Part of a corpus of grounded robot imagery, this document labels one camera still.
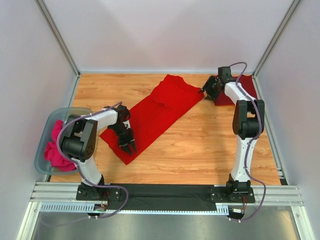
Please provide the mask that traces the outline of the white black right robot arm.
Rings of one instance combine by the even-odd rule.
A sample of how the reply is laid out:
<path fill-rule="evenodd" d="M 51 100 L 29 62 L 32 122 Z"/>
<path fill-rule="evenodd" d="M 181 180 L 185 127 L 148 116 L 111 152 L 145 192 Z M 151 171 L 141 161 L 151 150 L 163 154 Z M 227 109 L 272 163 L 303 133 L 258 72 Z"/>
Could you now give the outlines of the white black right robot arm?
<path fill-rule="evenodd" d="M 235 163 L 226 182 L 229 195 L 248 194 L 251 189 L 251 163 L 258 138 L 264 131 L 265 102 L 253 97 L 240 83 L 241 73 L 232 76 L 231 67 L 218 68 L 216 76 L 210 76 L 200 93 L 206 93 L 208 100 L 216 101 L 222 94 L 235 105 L 232 130 L 236 136 Z"/>

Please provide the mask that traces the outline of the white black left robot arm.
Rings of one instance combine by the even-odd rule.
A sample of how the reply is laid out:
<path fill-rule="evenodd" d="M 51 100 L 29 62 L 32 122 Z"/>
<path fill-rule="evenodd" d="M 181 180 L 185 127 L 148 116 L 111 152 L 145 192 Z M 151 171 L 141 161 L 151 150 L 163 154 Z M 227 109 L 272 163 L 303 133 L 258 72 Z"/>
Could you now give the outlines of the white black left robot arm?
<path fill-rule="evenodd" d="M 70 115 L 57 136 L 57 150 L 72 162 L 85 186 L 101 188 L 105 183 L 94 160 L 97 133 L 107 128 L 115 133 L 120 149 L 137 152 L 130 123 L 131 114 L 121 102 L 87 115 Z"/>

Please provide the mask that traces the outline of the bright red t shirt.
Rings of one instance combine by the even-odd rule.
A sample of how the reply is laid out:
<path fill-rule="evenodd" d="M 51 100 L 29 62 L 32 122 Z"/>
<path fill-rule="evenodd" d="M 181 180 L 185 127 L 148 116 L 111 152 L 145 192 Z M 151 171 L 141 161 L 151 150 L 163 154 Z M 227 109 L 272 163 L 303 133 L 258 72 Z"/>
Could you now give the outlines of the bright red t shirt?
<path fill-rule="evenodd" d="M 136 153 L 124 152 L 111 129 L 102 132 L 100 138 L 128 165 L 203 98 L 199 87 L 187 84 L 180 76 L 168 74 L 150 95 L 130 109 Z"/>

